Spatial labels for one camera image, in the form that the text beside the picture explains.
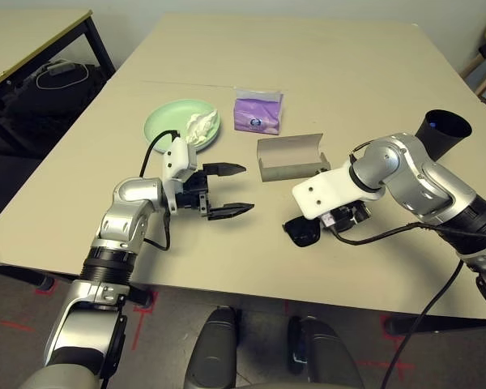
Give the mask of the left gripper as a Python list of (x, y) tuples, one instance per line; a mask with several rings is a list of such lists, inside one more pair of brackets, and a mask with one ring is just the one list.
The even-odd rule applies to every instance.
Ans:
[(193, 173), (182, 185), (182, 192), (177, 193), (177, 207), (179, 209), (194, 209), (208, 220), (223, 220), (239, 216), (254, 208), (253, 203), (226, 203), (222, 207), (211, 207), (208, 200), (207, 175), (227, 177), (243, 173), (246, 167), (227, 163), (207, 163), (202, 170)]

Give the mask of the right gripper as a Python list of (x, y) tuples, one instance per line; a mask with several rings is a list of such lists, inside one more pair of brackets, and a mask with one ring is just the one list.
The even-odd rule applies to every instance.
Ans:
[(337, 233), (341, 233), (348, 231), (369, 217), (370, 211), (365, 203), (357, 200), (344, 204), (322, 215), (322, 224), (325, 229), (333, 229)]

